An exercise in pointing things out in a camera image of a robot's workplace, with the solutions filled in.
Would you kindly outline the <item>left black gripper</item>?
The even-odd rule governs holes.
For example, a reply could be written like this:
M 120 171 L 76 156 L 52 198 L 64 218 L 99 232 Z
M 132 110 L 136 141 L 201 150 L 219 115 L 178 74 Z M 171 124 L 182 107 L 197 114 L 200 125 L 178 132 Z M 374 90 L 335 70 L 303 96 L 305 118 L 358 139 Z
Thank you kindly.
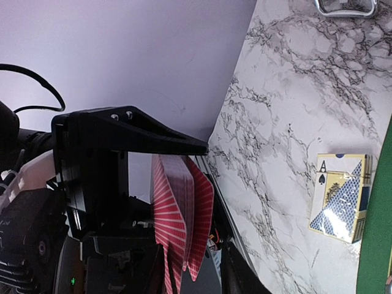
M 175 131 L 132 106 L 55 116 L 51 134 L 56 179 L 66 199 L 72 237 L 82 240 L 82 260 L 156 243 L 153 235 L 88 236 L 113 217 L 128 194 L 127 152 L 205 155 L 208 151 L 207 142 Z

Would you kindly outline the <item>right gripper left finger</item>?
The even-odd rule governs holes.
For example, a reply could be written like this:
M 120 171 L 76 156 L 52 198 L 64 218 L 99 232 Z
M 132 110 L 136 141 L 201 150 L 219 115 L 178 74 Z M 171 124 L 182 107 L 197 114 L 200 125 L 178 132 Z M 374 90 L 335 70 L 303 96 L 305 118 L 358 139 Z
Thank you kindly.
M 156 244 L 146 251 L 139 266 L 137 293 L 162 293 L 164 275 L 164 248 Z

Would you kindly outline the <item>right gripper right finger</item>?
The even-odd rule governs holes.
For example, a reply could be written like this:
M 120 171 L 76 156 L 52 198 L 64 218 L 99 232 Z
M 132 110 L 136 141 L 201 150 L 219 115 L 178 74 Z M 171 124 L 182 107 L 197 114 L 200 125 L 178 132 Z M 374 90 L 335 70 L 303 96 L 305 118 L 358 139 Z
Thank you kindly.
M 237 247 L 227 242 L 222 248 L 222 293 L 270 294 L 251 270 Z

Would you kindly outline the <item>pink playing card deck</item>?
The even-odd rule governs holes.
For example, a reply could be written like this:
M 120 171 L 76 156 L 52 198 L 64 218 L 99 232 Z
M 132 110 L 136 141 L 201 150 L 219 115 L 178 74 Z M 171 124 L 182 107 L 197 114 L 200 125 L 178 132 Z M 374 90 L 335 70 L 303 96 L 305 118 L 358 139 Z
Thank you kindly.
M 214 187 L 187 156 L 152 157 L 156 243 L 164 248 L 164 293 L 179 293 L 182 273 L 197 280 L 211 230 Z

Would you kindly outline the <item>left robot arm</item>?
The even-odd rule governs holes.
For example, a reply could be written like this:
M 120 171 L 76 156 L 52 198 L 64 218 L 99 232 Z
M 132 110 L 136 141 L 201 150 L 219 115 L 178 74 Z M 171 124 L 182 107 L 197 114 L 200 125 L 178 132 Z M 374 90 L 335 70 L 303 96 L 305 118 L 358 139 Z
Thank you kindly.
M 178 293 L 196 278 L 214 190 L 208 144 L 136 107 L 22 129 L 1 107 L 1 284 L 16 293 Z

